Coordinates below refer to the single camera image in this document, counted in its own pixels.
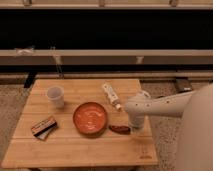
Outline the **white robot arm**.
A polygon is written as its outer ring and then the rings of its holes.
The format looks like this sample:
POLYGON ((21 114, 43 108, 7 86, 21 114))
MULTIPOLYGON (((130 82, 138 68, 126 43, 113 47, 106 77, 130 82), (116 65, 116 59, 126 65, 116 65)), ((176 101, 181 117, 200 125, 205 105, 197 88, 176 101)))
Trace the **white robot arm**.
POLYGON ((134 128, 142 127, 143 116, 181 117, 175 171, 213 171, 213 84, 161 98, 141 91, 124 109, 134 128))

